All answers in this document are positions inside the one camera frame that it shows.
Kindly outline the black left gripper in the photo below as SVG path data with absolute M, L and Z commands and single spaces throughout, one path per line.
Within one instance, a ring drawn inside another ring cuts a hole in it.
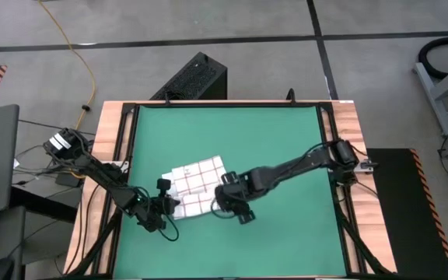
M 180 200 L 170 196 L 154 197 L 141 200 L 136 205 L 136 218 L 138 224 L 152 233 L 166 228 L 163 216 L 172 215 L 174 209 L 180 205 Z

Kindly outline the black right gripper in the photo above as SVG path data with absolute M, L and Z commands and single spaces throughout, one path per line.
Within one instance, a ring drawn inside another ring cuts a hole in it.
M 212 211 L 215 213 L 232 213 L 240 224 L 244 225 L 255 220 L 255 214 L 248 205 L 244 189 L 239 184 L 219 185 L 215 189 L 215 198 L 212 200 Z

